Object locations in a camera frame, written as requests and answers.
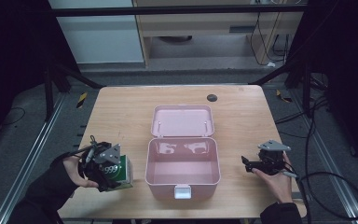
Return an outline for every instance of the box latch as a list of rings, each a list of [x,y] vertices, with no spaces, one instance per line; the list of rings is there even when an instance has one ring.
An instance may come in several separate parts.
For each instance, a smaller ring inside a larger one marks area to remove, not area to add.
[[[191,187],[189,185],[176,185],[175,199],[191,199]]]

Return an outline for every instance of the person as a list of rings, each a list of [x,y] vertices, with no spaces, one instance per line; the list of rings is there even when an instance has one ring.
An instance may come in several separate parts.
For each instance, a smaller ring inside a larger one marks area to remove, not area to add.
[[[289,158],[284,152],[283,159],[291,166]],[[292,199],[292,177],[284,173],[266,175],[264,172],[255,168],[252,169],[252,172],[264,180],[269,191],[271,191],[277,200],[276,203],[267,207],[260,214],[261,222],[263,224],[301,224],[301,215]]]
[[[98,188],[98,183],[87,180],[79,166],[81,154],[65,157],[62,154],[28,187],[25,196],[14,207],[9,224],[62,223],[58,210],[78,187]],[[283,158],[290,161],[286,154]],[[291,177],[278,173],[266,175],[253,169],[263,179],[277,202],[267,207],[260,215],[263,224],[299,224],[301,216],[292,200]]]

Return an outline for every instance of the pink plastic container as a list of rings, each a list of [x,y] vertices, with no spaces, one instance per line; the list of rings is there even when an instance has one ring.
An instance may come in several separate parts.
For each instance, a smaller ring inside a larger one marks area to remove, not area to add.
[[[160,105],[153,117],[145,180],[158,199],[205,199],[220,180],[211,108]]]

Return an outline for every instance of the wall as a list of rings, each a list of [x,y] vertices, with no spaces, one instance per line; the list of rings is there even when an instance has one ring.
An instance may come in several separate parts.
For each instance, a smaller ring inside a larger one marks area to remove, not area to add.
[[[49,0],[52,8],[132,7],[131,0]],[[142,63],[134,16],[57,18],[78,64]]]

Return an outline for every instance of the box lid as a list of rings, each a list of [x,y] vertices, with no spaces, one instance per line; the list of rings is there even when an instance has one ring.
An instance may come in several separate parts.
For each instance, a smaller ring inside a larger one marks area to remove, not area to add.
[[[214,133],[207,105],[159,105],[155,108],[152,134],[156,137],[205,137]]]

